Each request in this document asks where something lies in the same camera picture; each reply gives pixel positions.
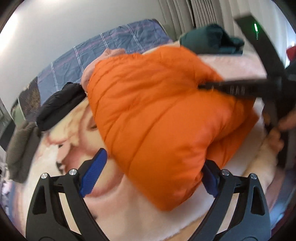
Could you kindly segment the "person right hand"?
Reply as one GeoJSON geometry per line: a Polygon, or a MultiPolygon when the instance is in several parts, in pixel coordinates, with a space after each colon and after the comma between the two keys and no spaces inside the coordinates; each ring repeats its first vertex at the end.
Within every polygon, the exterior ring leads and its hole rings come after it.
{"type": "Polygon", "coordinates": [[[263,122],[269,131],[264,138],[261,148],[271,154],[277,156],[278,164],[281,166],[288,165],[292,162],[292,155],[295,156],[295,107],[276,125],[273,125],[271,115],[266,108],[262,111],[263,122]]]}

